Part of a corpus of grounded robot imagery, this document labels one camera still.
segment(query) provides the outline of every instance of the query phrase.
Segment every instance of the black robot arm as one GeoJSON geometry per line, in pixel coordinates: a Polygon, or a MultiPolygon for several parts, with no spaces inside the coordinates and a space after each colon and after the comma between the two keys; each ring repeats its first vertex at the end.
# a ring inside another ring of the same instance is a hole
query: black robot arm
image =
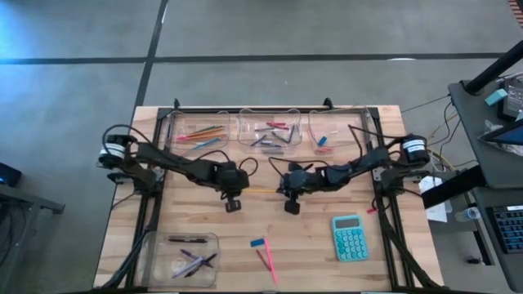
{"type": "Polygon", "coordinates": [[[160,191],[158,176],[154,170],[143,168],[142,163],[180,173],[191,182],[215,189],[227,199],[226,211],[235,212],[241,209],[239,200],[242,189],[249,186],[246,171],[236,167],[236,163],[227,160],[224,163],[203,158],[190,160],[168,151],[157,149],[150,143],[138,142],[134,136],[109,135],[100,152],[98,161],[102,167],[116,171],[135,185],[141,193],[160,191]],[[137,145],[137,151],[131,152],[131,145],[137,145]]]}
{"type": "Polygon", "coordinates": [[[427,140],[421,136],[397,137],[385,147],[373,149],[356,160],[343,165],[316,167],[313,172],[307,171],[311,166],[301,167],[300,162],[280,158],[269,160],[289,162],[288,172],[282,175],[278,191],[289,198],[285,203],[285,211],[296,215],[300,213],[300,204],[297,202],[299,196],[319,191],[338,191],[348,185],[352,178],[377,167],[384,167],[381,176],[383,188],[387,189],[387,186],[413,169],[424,167],[430,161],[426,145],[427,140]],[[392,160],[389,149],[397,144],[400,144],[400,150],[396,151],[400,156],[397,160],[392,160]]]}

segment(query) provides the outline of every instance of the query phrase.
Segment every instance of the gray floor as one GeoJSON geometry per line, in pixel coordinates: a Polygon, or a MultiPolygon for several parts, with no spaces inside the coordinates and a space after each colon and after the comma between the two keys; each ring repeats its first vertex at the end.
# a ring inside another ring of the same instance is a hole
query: gray floor
{"type": "MultiPolygon", "coordinates": [[[[0,0],[0,58],[146,56],[159,3],[0,0]]],[[[171,0],[157,56],[499,52],[522,36],[505,0],[171,0]]],[[[316,105],[328,96],[339,105],[406,109],[491,62],[162,64],[153,67],[144,105],[175,97],[183,105],[316,105]]],[[[23,190],[66,203],[64,215],[41,217],[13,292],[92,285],[114,192],[94,165],[101,133],[130,121],[143,68],[0,65],[0,162],[24,172],[23,190]]],[[[448,102],[406,113],[408,131],[428,136],[448,102]]],[[[452,163],[474,158],[462,128],[444,153],[452,163]]],[[[472,234],[434,239],[447,286],[511,292],[499,267],[463,262],[478,254],[472,234]]]]}

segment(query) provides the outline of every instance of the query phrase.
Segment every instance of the plastic tray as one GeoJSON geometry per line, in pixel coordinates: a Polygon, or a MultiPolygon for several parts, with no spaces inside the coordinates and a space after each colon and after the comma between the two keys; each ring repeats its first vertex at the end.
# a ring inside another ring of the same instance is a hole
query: plastic tray
{"type": "Polygon", "coordinates": [[[221,149],[229,142],[230,114],[226,111],[220,111],[216,114],[184,114],[180,111],[174,111],[170,115],[169,123],[171,126],[174,125],[174,128],[170,134],[171,137],[166,138],[166,140],[171,141],[171,150],[174,153],[195,155],[202,151],[208,152],[209,150],[221,149]],[[220,131],[205,135],[213,136],[222,134],[219,140],[214,143],[199,146],[199,144],[214,140],[214,137],[197,140],[181,140],[182,137],[213,126],[223,126],[220,131]]]}
{"type": "MultiPolygon", "coordinates": [[[[308,118],[311,148],[319,156],[352,149],[352,145],[356,144],[356,140],[348,125],[368,129],[372,132],[376,131],[370,112],[365,106],[325,111],[312,110],[309,112],[308,118]],[[323,137],[327,138],[327,140],[320,146],[320,141],[323,137]],[[330,149],[331,151],[320,152],[322,150],[321,147],[324,147],[324,150],[330,149]]],[[[372,140],[373,137],[359,130],[354,130],[354,133],[362,146],[372,140]]]]}
{"type": "Polygon", "coordinates": [[[282,112],[241,109],[238,115],[238,142],[244,147],[244,152],[246,153],[259,153],[270,156],[292,153],[296,146],[302,142],[302,116],[297,109],[289,109],[282,112]],[[257,131],[270,127],[267,123],[284,123],[284,127],[287,127],[288,130],[276,127],[272,130],[257,131]],[[281,147],[271,147],[260,143],[253,145],[254,142],[260,140],[263,136],[265,136],[263,140],[269,140],[281,147]]]}
{"type": "Polygon", "coordinates": [[[173,234],[151,232],[143,241],[138,266],[136,268],[135,285],[144,287],[211,287],[215,281],[220,260],[220,247],[215,234],[173,234]],[[172,242],[176,239],[205,239],[206,243],[172,242]],[[187,250],[195,256],[204,259],[217,253],[209,263],[212,268],[202,266],[192,276],[185,278],[190,272],[172,278],[180,269],[190,264],[193,259],[181,252],[187,250]]]}

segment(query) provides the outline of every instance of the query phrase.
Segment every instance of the desk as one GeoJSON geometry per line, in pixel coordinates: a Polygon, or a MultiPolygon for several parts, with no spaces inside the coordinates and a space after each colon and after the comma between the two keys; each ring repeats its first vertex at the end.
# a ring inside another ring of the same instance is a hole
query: desk
{"type": "Polygon", "coordinates": [[[496,124],[507,124],[497,117],[497,105],[489,107],[485,103],[485,99],[497,89],[498,84],[491,82],[480,94],[474,96],[468,94],[460,82],[449,85],[452,102],[479,165],[466,170],[444,185],[423,193],[425,207],[433,207],[474,187],[488,185],[493,189],[523,188],[523,181],[519,177],[523,158],[496,149],[477,139],[485,132],[486,119],[496,124]]]}
{"type": "MultiPolygon", "coordinates": [[[[405,134],[398,106],[379,106],[383,133],[405,134]]],[[[154,132],[158,107],[136,109],[132,125],[149,138],[154,132]]],[[[249,181],[253,189],[274,189],[279,176],[261,154],[239,152],[235,115],[231,115],[231,141],[223,148],[232,160],[254,156],[260,162],[257,173],[249,181]]],[[[303,142],[286,158],[307,160],[317,158],[311,148],[306,114],[302,115],[303,142]]],[[[357,146],[346,152],[322,159],[329,163],[345,163],[359,156],[357,146]]],[[[220,154],[210,159],[222,161],[220,154]]],[[[118,187],[114,201],[129,195],[130,185],[118,187]]],[[[161,232],[207,233],[220,238],[221,258],[217,281],[211,289],[180,289],[177,291],[259,292],[299,291],[384,291],[390,289],[377,213],[367,214],[373,198],[371,175],[356,177],[345,188],[333,193],[315,193],[300,197],[299,216],[284,212],[286,198],[281,194],[243,193],[242,210],[225,213],[219,194],[198,187],[184,176],[169,172],[163,192],[159,219],[161,232]],[[333,250],[330,220],[334,216],[360,215],[369,249],[369,259],[361,262],[338,262],[333,250]],[[270,273],[259,261],[249,241],[265,236],[271,246],[279,286],[275,288],[270,273]]],[[[94,286],[100,286],[120,266],[129,252],[136,225],[139,197],[131,198],[111,212],[94,286]]],[[[398,197],[406,242],[409,250],[431,278],[442,284],[440,267],[432,242],[422,200],[414,195],[398,197]]],[[[401,274],[400,258],[396,267],[401,274]]]]}

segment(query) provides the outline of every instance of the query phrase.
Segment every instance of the calculator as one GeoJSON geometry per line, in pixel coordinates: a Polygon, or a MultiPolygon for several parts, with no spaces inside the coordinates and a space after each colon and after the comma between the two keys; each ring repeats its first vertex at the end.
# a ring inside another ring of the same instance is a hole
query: calculator
{"type": "Polygon", "coordinates": [[[336,216],[332,220],[332,228],[339,261],[364,261],[369,258],[359,216],[336,216]]]}

